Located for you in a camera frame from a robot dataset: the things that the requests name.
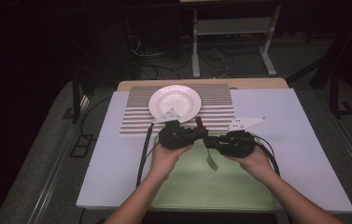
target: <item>ribbed white mat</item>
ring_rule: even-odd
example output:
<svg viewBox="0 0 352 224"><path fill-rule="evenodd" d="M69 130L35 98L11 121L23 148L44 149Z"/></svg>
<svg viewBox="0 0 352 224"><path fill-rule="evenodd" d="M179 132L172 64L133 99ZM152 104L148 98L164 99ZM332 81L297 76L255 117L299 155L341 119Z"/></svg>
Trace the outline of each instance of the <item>ribbed white mat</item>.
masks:
<svg viewBox="0 0 352 224"><path fill-rule="evenodd" d="M202 100L202 107L196 115L202 118L204 126L211 131L227 131L234 117L231 93L228 84L185 85L194 89ZM153 117L149 112L150 97L164 86L132 87L126 105L120 134L145 134ZM196 127L194 119L183 127ZM158 133L164 124L155 124L153 133Z"/></svg>

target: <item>white plate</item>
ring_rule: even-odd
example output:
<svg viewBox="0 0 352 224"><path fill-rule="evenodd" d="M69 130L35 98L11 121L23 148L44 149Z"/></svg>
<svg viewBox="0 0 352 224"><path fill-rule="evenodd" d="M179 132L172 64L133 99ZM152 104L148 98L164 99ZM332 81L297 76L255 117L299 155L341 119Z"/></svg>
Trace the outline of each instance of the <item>white plate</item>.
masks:
<svg viewBox="0 0 352 224"><path fill-rule="evenodd" d="M181 117L179 120L181 123L193 119L201 106L199 94L181 85L163 87L153 93L149 99L149 111L154 118L160 117L173 108Z"/></svg>

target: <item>black controller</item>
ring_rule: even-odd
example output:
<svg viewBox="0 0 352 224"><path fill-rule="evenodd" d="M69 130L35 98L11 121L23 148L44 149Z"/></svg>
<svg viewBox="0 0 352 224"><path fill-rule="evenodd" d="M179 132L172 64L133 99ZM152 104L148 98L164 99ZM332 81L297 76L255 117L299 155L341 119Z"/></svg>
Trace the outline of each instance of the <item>black controller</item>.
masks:
<svg viewBox="0 0 352 224"><path fill-rule="evenodd" d="M209 136L202 120L196 118L196 128L180 127L178 120L168 121L159 132L159 142L168 149L178 149L192 145L196 140L203 139L207 148L219 151L221 155L244 158L254 151L257 144L254 136L245 131L235 131L221 136Z"/></svg>

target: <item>fork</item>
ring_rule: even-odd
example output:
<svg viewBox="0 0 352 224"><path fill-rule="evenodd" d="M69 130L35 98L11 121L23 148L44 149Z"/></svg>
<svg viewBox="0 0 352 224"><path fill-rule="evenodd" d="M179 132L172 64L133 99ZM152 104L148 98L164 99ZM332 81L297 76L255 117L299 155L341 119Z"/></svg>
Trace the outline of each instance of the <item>fork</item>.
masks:
<svg viewBox="0 0 352 224"><path fill-rule="evenodd" d="M210 149L207 149L207 163L214 171L218 169L218 165L213 161L213 158L211 157Z"/></svg>

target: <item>person's left hand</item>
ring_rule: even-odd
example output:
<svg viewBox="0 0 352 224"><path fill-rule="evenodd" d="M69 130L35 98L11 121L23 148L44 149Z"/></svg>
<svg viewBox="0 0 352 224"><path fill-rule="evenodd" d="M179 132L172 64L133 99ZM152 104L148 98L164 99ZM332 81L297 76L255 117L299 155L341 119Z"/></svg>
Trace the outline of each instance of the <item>person's left hand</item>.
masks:
<svg viewBox="0 0 352 224"><path fill-rule="evenodd" d="M158 178L161 181L166 180L170 172L175 168L178 158L192 147L193 145L190 145L170 150L158 144L153 149L151 168L148 176Z"/></svg>

